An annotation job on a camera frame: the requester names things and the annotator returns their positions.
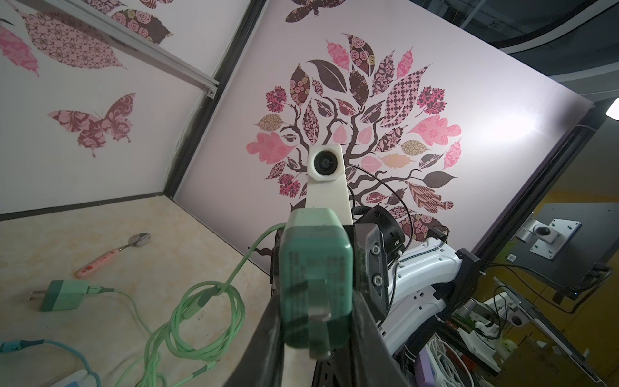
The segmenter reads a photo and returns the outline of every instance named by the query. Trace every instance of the green cable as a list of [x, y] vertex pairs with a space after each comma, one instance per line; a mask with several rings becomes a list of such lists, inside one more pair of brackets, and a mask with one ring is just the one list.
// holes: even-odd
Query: green cable
[[[179, 381], [172, 387], [179, 387], [183, 383], [213, 368], [215, 364], [225, 355], [226, 351], [230, 347], [230, 344], [232, 343], [232, 340], [234, 340], [236, 334], [241, 329], [245, 321], [245, 304], [243, 303], [238, 290], [236, 290], [234, 286], [230, 285], [230, 283], [238, 274], [239, 270], [241, 270], [241, 267], [243, 267], [249, 256], [251, 256], [251, 254], [256, 250], [260, 242], [262, 242], [263, 239], [265, 239], [273, 231], [281, 230], [285, 228], [285, 226], [286, 223], [280, 223], [270, 227], [262, 233], [254, 244], [251, 245], [249, 251], [243, 256], [243, 259], [241, 259], [241, 261], [236, 265], [236, 268], [232, 274], [230, 274], [230, 277], [225, 283], [219, 281], [204, 281], [190, 287], [181, 298], [178, 306], [172, 312], [170, 320], [161, 325], [157, 328], [157, 330], [155, 330], [154, 333], [150, 335], [149, 340], [146, 343], [146, 348], [144, 349], [144, 356], [129, 366], [129, 368], [123, 373], [121, 378], [116, 383], [116, 386], [119, 386], [120, 382], [129, 373], [129, 371], [131, 371], [131, 369], [135, 367], [142, 359], [144, 360], [144, 376], [137, 386], [157, 387], [157, 377], [160, 377], [163, 380], [164, 385], [166, 385], [167, 383], [165, 382], [165, 379], [163, 379], [163, 376], [157, 374], [157, 368], [159, 366], [159, 361], [161, 360], [157, 350], [164, 341], [168, 347], [168, 350], [176, 357], [207, 362], [207, 364], [202, 368], [196, 370], [187, 378]], [[207, 288], [192, 294], [193, 291], [201, 287]], [[134, 300], [127, 294], [121, 292], [119, 293], [129, 297], [134, 305], [134, 308], [136, 309], [137, 314], [137, 306]], [[230, 309], [232, 313], [230, 326], [217, 340], [210, 343], [208, 346], [200, 349], [193, 348], [181, 338], [179, 332], [180, 324], [184, 320], [188, 320], [194, 316], [202, 307], [204, 307], [204, 305], [206, 305], [211, 297], [216, 297], [224, 293], [226, 293], [230, 299]], [[137, 315], [140, 323], [142, 323], [142, 325], [148, 330], [142, 321], [142, 318], [139, 314]]]

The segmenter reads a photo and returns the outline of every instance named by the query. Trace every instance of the metal spoon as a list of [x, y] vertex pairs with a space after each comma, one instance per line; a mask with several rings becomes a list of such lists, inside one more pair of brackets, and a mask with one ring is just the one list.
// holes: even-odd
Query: metal spoon
[[140, 246], [144, 246], [146, 243], [148, 243], [150, 241], [150, 234], [147, 232], [142, 232], [139, 234], [135, 234], [133, 235], [131, 238], [129, 238], [129, 242], [127, 245], [124, 246], [120, 246], [119, 248], [116, 248], [114, 250], [110, 250], [107, 253], [101, 255], [99, 258], [95, 259], [94, 261], [92, 261], [91, 263], [89, 263], [88, 265], [82, 267], [81, 269], [79, 269], [78, 271], [76, 271], [75, 273], [75, 277], [79, 278], [79, 279], [83, 279], [86, 278], [88, 276], [90, 276], [92, 273], [94, 273], [95, 271], [99, 270], [102, 266], [108, 264], [112, 257], [116, 256], [118, 253], [121, 252], [121, 250], [126, 249], [127, 247], [140, 247]]

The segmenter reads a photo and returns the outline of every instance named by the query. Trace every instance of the camera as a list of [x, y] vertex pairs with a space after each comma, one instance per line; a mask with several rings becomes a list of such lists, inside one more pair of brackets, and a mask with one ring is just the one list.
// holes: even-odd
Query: camera
[[313, 145], [308, 151], [306, 208], [330, 208], [343, 225], [352, 224], [342, 146]]

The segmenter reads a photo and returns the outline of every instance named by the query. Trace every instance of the camera lens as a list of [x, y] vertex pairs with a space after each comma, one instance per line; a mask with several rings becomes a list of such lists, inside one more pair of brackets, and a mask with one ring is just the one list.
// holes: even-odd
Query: camera lens
[[314, 158], [314, 168], [323, 176], [329, 176], [337, 169], [337, 157], [328, 150], [319, 152]]

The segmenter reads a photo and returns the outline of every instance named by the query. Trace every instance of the marble-pattern surface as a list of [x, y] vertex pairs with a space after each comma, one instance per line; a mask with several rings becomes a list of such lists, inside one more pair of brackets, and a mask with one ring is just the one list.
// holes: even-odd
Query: marble-pattern surface
[[[131, 294], [153, 330], [170, 319], [190, 286], [204, 280], [225, 281], [241, 258], [163, 196], [0, 222], [0, 340], [52, 339], [73, 346], [99, 373], [103, 386], [113, 386], [143, 354], [148, 338], [130, 302], [105, 293], [86, 296], [75, 310], [44, 313], [38, 311], [40, 300], [28, 297], [32, 290], [46, 289], [53, 279], [72, 278], [85, 263], [139, 232], [150, 232], [150, 243], [122, 251], [89, 281]], [[247, 262], [232, 284], [245, 302], [245, 325], [217, 366], [185, 386], [223, 385], [262, 316], [271, 291], [269, 277]], [[223, 295], [185, 321], [181, 335], [198, 348], [222, 334], [229, 323], [230, 306]], [[171, 384], [204, 364], [175, 358], [165, 344], [161, 348], [159, 370]], [[282, 385], [309, 386], [314, 363], [306, 352], [287, 349], [286, 355]], [[83, 368], [77, 357], [53, 346], [1, 357], [0, 375], [7, 386], [49, 386]], [[123, 386], [133, 386], [142, 369], [136, 367]]]

